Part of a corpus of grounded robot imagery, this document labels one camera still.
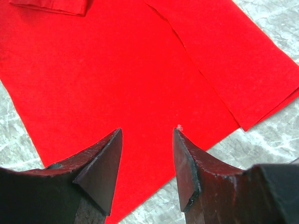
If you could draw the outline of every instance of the marble surface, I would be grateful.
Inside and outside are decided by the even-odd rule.
[[[299,63],[297,0],[234,0],[296,63]],[[212,147],[210,154],[238,168],[254,163],[289,163],[299,157],[299,98],[248,132],[238,129]],[[21,171],[43,165],[0,83],[0,166]],[[184,224],[175,178],[141,204],[121,224]]]

